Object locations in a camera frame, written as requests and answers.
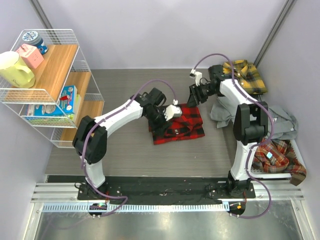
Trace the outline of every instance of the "red plaid clothing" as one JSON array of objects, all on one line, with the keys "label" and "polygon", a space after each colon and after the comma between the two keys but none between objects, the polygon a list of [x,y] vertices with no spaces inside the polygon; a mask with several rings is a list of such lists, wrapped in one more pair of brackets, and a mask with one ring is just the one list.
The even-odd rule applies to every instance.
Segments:
[{"label": "red plaid clothing", "polygon": [[164,136],[158,136],[152,132],[152,126],[149,122],[149,132],[152,132],[153,144],[165,144],[171,141],[197,139],[205,136],[199,109],[187,107],[186,103],[178,106],[182,110],[182,116],[171,120],[172,125],[165,131]]},{"label": "red plaid clothing", "polygon": [[272,174],[291,173],[291,183],[296,186],[307,175],[306,168],[299,163],[295,151],[288,140],[273,139],[271,142],[259,146],[254,154],[252,167]]}]

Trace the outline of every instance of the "wall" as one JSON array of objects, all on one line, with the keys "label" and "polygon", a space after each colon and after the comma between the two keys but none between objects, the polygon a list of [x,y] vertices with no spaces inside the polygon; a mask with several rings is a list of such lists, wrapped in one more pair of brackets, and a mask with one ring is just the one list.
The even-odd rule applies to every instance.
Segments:
[{"label": "wall", "polygon": [[39,2],[54,28],[75,31],[92,69],[161,69],[213,52],[254,61],[285,0]]},{"label": "wall", "polygon": [[[43,28],[27,0],[2,0],[0,53],[10,50],[21,30]],[[1,239],[21,239],[35,184],[44,180],[52,144],[0,103]]]},{"label": "wall", "polygon": [[302,190],[309,206],[314,230],[319,235],[320,210],[320,2],[297,1],[285,20],[259,71],[266,82],[269,104],[291,111],[299,122],[296,139],[307,168]]}]

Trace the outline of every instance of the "blue jar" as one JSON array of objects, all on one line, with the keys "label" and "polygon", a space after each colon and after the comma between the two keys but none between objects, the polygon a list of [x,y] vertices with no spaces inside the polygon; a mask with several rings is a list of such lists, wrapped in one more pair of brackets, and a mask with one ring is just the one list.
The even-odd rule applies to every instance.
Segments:
[{"label": "blue jar", "polygon": [[25,44],[35,46],[39,49],[40,53],[43,55],[48,51],[48,47],[45,41],[39,35],[37,31],[28,31],[22,36],[22,40]]}]

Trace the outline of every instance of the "pink carton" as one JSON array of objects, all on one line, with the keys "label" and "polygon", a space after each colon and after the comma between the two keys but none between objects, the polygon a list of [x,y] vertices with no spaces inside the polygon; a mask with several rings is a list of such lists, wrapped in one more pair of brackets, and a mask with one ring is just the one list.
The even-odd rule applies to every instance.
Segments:
[{"label": "pink carton", "polygon": [[16,52],[20,55],[25,64],[31,69],[36,69],[44,60],[44,57],[41,55],[36,46],[24,43]]}]

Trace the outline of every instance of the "gray wooden tabletop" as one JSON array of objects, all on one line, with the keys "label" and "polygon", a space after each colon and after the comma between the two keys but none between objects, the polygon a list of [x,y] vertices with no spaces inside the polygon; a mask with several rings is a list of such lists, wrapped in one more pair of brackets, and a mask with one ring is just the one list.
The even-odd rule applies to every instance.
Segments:
[{"label": "gray wooden tabletop", "polygon": [[[201,70],[208,78],[207,70]],[[179,103],[189,97],[190,69],[110,69],[93,70],[96,83],[104,97],[103,113],[122,105],[141,85],[151,79],[167,80],[175,89]],[[145,88],[158,88],[173,99],[170,89],[163,83],[152,83]],[[205,136],[193,139],[153,145],[148,132],[148,121],[141,118],[132,121],[108,138],[107,153],[103,159],[106,176],[155,176],[155,177],[225,177],[236,154],[236,140],[232,126],[217,129],[210,119],[215,96],[199,107]],[[83,175],[80,158],[74,149],[56,148],[46,168],[47,174]]]}]

